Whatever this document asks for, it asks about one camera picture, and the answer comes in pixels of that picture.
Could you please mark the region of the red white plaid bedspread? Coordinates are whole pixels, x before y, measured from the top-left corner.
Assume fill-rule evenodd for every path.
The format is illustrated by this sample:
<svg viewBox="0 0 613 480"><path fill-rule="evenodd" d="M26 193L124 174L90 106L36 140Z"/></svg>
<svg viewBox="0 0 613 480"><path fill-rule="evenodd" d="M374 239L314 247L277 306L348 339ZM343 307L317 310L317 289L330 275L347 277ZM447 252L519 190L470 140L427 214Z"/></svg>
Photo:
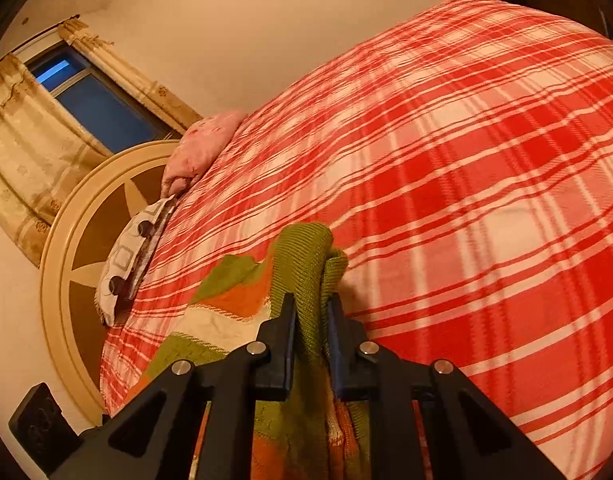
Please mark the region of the red white plaid bedspread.
<svg viewBox="0 0 613 480"><path fill-rule="evenodd" d="M182 197L99 385L224 358L292 292L296 371L256 408L257 479L366 479L369 413L331 391L324 304L400 358L446 359L569 479L613 452L613 42L448 0L243 120Z"/></svg>

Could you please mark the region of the beige curtain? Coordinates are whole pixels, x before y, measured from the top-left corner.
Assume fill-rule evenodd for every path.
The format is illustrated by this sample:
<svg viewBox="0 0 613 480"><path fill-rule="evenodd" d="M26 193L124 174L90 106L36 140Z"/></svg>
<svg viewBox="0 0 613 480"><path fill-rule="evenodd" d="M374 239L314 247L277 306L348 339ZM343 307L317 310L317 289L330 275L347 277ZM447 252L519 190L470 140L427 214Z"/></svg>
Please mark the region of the beige curtain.
<svg viewBox="0 0 613 480"><path fill-rule="evenodd" d="M113 43L93 34L78 18L69 18L57 27L59 37L101 70L148 112L184 134L201 116L169 88L150 79L114 50Z"/></svg>
<svg viewBox="0 0 613 480"><path fill-rule="evenodd" d="M33 264L70 193L110 156L15 55L0 60L0 227Z"/></svg>

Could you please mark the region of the round cream wooden headboard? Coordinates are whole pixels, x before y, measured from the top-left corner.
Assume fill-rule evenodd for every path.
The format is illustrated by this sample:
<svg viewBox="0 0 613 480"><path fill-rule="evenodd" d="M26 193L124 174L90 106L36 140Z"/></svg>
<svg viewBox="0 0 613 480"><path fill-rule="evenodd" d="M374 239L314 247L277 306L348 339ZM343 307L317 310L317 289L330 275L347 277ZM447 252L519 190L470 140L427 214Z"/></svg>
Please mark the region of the round cream wooden headboard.
<svg viewBox="0 0 613 480"><path fill-rule="evenodd" d="M159 198L176 144L139 144L96 167L61 206L43 249L40 297L49 353L70 398L93 425L105 412L99 370L107 333L94 307L95 288L124 226Z"/></svg>

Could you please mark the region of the pink pillow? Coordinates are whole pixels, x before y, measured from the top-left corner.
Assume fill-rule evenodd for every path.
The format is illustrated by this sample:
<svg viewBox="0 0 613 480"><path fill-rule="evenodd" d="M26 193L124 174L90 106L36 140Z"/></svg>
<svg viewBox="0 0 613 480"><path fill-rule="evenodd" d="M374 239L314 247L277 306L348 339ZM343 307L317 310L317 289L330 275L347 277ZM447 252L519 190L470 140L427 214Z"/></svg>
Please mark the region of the pink pillow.
<svg viewBox="0 0 613 480"><path fill-rule="evenodd" d="M180 195L207 172L247 115L231 110L192 124L165 165L161 198Z"/></svg>

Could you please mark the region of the dark window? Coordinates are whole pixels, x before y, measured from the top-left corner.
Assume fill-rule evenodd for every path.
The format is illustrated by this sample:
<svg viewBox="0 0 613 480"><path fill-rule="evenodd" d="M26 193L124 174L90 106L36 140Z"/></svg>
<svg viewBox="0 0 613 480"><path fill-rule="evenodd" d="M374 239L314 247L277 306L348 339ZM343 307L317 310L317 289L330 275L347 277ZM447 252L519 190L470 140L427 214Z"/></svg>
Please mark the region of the dark window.
<svg viewBox="0 0 613 480"><path fill-rule="evenodd" d="M32 58L28 67L37 81L113 153L180 137L64 42Z"/></svg>

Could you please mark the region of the beige left curtain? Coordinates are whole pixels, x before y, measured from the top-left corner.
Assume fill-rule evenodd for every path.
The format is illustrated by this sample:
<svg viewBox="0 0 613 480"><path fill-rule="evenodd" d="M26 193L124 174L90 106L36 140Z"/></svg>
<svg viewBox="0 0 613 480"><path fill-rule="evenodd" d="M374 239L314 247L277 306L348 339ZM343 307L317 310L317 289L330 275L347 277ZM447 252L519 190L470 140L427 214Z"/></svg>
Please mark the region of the beige left curtain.
<svg viewBox="0 0 613 480"><path fill-rule="evenodd" d="M0 227L33 264L70 193L110 156L15 55L0 60Z"/></svg>

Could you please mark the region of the white patterned pillow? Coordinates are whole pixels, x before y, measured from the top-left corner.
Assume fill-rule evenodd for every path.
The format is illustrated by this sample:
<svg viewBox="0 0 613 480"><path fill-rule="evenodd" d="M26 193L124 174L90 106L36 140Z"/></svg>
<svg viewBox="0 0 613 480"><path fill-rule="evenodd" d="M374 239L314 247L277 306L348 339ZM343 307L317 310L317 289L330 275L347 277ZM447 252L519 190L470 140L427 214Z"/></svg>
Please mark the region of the white patterned pillow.
<svg viewBox="0 0 613 480"><path fill-rule="evenodd" d="M177 203L172 195L148 205L134 214L114 242L94 296L96 311L105 326L116 326L120 311L134 300Z"/></svg>

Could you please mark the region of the beige right curtain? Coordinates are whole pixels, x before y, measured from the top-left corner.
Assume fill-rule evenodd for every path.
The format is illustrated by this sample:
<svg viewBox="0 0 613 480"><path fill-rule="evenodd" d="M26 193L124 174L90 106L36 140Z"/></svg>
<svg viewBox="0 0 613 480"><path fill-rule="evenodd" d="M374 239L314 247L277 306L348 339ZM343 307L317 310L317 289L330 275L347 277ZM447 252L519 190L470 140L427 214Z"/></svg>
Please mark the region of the beige right curtain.
<svg viewBox="0 0 613 480"><path fill-rule="evenodd" d="M101 70L148 112L184 134L201 116L169 88L150 79L114 50L113 43L93 34L78 18L69 18L57 27L59 37Z"/></svg>

